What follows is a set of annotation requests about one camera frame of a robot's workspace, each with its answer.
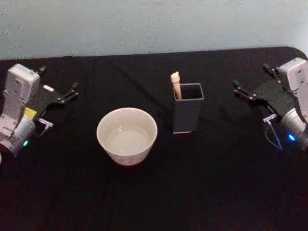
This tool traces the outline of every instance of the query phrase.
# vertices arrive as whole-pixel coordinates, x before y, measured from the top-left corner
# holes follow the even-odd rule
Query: white wall
[[[0,59],[293,46],[307,0],[1,0]]]

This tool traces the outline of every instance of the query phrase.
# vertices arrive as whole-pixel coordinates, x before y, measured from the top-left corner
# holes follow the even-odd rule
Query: black tablecloth
[[[235,99],[232,86],[236,78],[253,90],[270,79],[264,63],[295,57],[306,58],[280,47],[1,61],[1,89],[15,63],[45,64],[41,83],[64,93],[77,81],[80,96],[46,114],[55,127],[2,176],[0,230],[298,230],[308,215],[306,156],[272,147],[261,111]],[[175,71],[205,95],[191,136],[171,131]],[[96,140],[101,118],[121,107],[150,113],[158,126],[134,167],[114,163]]]

